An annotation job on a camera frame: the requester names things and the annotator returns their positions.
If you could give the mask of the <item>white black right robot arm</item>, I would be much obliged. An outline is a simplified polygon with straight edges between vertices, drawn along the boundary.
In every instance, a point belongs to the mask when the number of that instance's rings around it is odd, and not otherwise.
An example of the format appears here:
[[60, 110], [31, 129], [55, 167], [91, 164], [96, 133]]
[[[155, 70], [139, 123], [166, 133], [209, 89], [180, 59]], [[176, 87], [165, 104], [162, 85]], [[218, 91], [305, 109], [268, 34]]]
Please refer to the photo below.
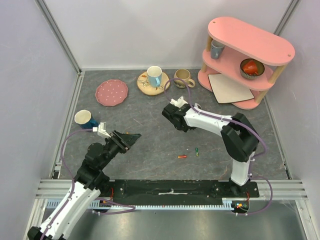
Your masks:
[[181, 106], [169, 103], [161, 114], [179, 131], [199, 128], [222, 137], [225, 149], [232, 158], [229, 191], [235, 197], [247, 191], [250, 161], [258, 147], [259, 135], [243, 114], [218, 115], [188, 103]]

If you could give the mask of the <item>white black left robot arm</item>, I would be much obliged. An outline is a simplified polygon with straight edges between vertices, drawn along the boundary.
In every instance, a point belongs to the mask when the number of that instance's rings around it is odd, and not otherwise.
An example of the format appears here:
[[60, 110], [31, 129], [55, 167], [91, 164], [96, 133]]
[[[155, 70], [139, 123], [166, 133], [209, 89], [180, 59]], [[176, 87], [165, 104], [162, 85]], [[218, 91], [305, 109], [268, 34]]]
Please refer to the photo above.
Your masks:
[[110, 178], [103, 169], [118, 154], [125, 154], [142, 135], [120, 133], [116, 130], [105, 138], [105, 144], [91, 144], [81, 167], [71, 179], [71, 187], [53, 211], [40, 225], [27, 232], [30, 240], [66, 240], [85, 213], [87, 207], [98, 197], [110, 191]]

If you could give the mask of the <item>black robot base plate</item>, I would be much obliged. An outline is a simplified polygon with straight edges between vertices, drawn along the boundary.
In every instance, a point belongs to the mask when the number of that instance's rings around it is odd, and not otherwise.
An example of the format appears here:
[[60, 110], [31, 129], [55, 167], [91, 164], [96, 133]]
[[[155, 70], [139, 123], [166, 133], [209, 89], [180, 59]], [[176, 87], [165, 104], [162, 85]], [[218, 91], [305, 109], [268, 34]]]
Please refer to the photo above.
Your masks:
[[230, 180], [140, 180], [116, 179], [101, 191], [116, 203], [136, 206], [221, 205], [223, 198], [247, 199], [260, 196], [254, 181], [238, 186]]

